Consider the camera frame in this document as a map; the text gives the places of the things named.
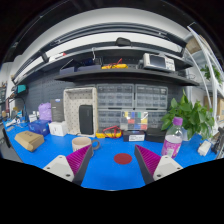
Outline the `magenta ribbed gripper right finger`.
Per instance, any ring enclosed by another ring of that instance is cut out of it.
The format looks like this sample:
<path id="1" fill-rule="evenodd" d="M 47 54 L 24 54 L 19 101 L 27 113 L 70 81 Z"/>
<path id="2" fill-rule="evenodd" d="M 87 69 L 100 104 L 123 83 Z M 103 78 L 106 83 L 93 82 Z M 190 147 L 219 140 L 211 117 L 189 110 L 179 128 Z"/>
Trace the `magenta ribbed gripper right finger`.
<path id="1" fill-rule="evenodd" d="M 171 157 L 167 155 L 159 156 L 140 145 L 135 146 L 134 155 L 146 184 L 160 180 L 182 169 L 182 166 Z"/>

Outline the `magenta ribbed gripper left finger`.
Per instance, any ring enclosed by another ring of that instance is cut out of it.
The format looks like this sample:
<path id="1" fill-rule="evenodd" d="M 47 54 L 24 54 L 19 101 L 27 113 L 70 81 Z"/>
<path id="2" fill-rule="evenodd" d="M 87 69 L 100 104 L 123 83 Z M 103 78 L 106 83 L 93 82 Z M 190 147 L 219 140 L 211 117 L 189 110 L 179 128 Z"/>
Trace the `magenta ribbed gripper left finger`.
<path id="1" fill-rule="evenodd" d="M 93 147 L 88 145 L 68 156 L 58 155 L 44 167 L 44 170 L 81 185 L 92 155 Z"/>

